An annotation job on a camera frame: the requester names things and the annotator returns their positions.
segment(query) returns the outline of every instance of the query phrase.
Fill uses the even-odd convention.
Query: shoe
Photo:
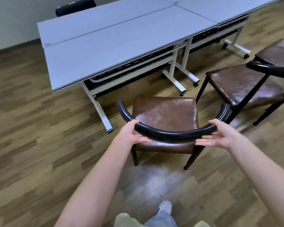
[[[172,205],[170,201],[162,201],[157,208],[157,213],[165,211],[168,214],[171,214]]]

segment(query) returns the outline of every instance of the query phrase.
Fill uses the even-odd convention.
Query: gray wall
[[[0,0],[0,49],[39,38],[37,22],[55,18],[56,7],[73,1],[77,0]]]

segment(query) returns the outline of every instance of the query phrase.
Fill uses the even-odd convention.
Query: table
[[[217,9],[224,1],[241,5],[224,13]],[[249,55],[235,42],[249,14],[275,0],[224,1],[120,0],[38,23],[52,89],[81,83],[107,131],[112,126],[95,100],[101,95],[170,64],[163,74],[182,96],[186,89],[173,77],[175,67],[197,86],[199,79],[186,70],[189,53],[235,32],[232,42],[224,40],[226,46]],[[177,53],[184,47],[179,64]]]

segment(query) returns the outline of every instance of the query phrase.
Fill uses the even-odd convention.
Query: white metal table leg
[[[88,90],[87,86],[85,85],[85,83],[83,81],[81,82],[81,85],[82,85],[84,91],[86,92],[86,94],[88,95],[88,97],[91,99],[91,102],[93,102],[93,104],[94,104],[94,106],[95,106],[95,108],[96,108],[105,128],[106,128],[106,130],[108,132],[112,131],[113,127],[111,126],[108,118],[106,117],[100,103],[95,100],[94,96],[91,95],[90,91]]]
[[[236,44],[236,41],[238,40],[238,38],[239,38],[243,28],[244,28],[244,26],[242,26],[238,30],[238,32],[236,33],[235,38],[233,39],[233,41],[225,39],[224,40],[224,45],[223,45],[222,49],[225,49],[227,47],[227,45],[230,45],[230,46],[232,46],[232,47],[242,51],[243,53],[245,53],[244,58],[247,59],[249,57],[249,54],[251,53],[251,51],[246,49],[246,48],[244,48],[244,47],[242,47],[242,46],[240,46],[240,45],[238,45],[238,44]]]
[[[169,72],[167,70],[163,70],[163,74],[181,91],[180,96],[183,96],[184,93],[186,92],[186,89],[174,78],[174,71],[176,66],[179,45],[180,45],[179,43],[176,43],[174,45],[174,51],[173,51],[174,59],[170,63]]]
[[[180,69],[180,71],[183,72],[185,75],[187,75],[194,82],[193,85],[195,87],[197,87],[200,80],[195,75],[193,75],[192,73],[190,73],[186,69],[186,64],[187,64],[189,50],[190,50],[192,40],[193,40],[193,37],[190,37],[190,38],[187,39],[187,43],[186,43],[185,51],[184,51],[184,56],[183,56],[183,60],[182,60],[182,65],[179,64],[179,63],[176,63],[176,67],[178,69]]]

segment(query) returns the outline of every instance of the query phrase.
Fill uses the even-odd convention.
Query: floor
[[[256,12],[238,43],[252,50],[284,37],[284,0]],[[244,63],[233,49],[213,44],[189,57],[189,70],[199,75],[211,69]],[[154,73],[99,98],[114,131],[107,133],[94,106],[79,86],[51,90],[42,46],[26,43],[0,52],[0,226],[53,226],[78,184],[102,156],[124,121],[115,101],[131,109],[136,95],[178,96],[161,72]],[[181,73],[176,78],[196,97],[200,86]],[[275,78],[284,87],[284,80]],[[199,124],[213,118],[222,101],[207,87],[198,103]],[[232,125],[284,168],[284,105],[257,127],[264,108],[246,111]],[[140,222],[170,200],[179,227],[199,220],[211,227],[275,227],[275,220],[252,185],[224,150],[205,148],[184,171],[188,155],[138,152],[139,165],[129,156],[104,226],[120,212]]]

